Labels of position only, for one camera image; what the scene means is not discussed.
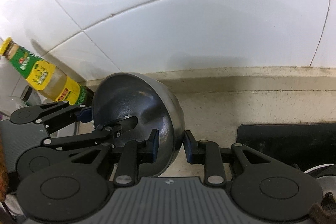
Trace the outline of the steel bowl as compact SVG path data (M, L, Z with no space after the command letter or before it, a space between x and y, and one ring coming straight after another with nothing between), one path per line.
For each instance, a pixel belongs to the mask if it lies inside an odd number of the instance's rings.
M335 164L318 165L306 170L305 173L318 181L324 196L327 193L332 193L335 197Z
M126 116L137 118L135 128L115 138L115 147L130 140L146 140L153 129L159 131L157 160L139 166L141 177L163 174L182 145L185 119L178 99L166 85L139 73L115 73L100 82L93 97L92 116L95 127Z

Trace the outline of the white rotating condiment rack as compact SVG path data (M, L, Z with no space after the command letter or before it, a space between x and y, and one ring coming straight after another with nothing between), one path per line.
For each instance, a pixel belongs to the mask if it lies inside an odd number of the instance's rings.
M52 100L29 88L27 81L1 57L1 120L23 107L51 103Z

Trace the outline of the green yellow label oil bottle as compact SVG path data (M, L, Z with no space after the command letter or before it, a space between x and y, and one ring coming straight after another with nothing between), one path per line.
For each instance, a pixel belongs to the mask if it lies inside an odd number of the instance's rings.
M1 56L42 96L54 102L68 101L71 105L92 104L93 91L80 85L56 65L21 47L11 37L2 43Z

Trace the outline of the black gas stove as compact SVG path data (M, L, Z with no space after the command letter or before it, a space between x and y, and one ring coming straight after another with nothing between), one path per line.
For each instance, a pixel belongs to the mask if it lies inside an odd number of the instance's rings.
M335 123L241 124L236 141L308 170L335 163Z

